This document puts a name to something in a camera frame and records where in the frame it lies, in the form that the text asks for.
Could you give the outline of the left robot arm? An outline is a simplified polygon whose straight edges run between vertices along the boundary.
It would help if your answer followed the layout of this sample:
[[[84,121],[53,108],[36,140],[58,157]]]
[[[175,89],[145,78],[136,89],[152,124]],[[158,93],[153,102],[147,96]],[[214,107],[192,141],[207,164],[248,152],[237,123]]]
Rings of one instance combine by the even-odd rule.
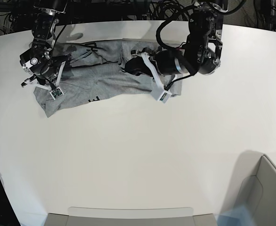
[[[197,73],[213,73],[220,65],[223,14],[226,13],[227,7],[226,0],[195,0],[192,5],[165,19],[156,30],[159,48],[133,50],[131,53],[135,57],[125,64],[125,72],[136,76],[152,76],[142,58],[142,53],[147,53],[150,63],[160,76],[182,74],[184,78],[189,78]],[[189,34],[185,43],[179,47],[164,43],[161,38],[162,30],[189,10],[192,10],[192,14],[188,20]]]

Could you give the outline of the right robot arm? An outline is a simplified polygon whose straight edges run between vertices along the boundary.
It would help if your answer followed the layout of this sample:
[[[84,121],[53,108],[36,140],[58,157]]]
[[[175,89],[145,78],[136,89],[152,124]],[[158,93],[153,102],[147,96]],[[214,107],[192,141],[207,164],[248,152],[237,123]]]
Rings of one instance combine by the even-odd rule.
[[[64,14],[67,0],[36,0],[33,7],[40,12],[32,27],[33,41],[30,48],[20,55],[20,64],[23,70],[31,77],[21,86],[32,84],[38,80],[42,89],[57,90],[62,69],[67,56],[53,57],[54,48],[58,39],[55,35],[56,25],[60,22],[58,15]]]

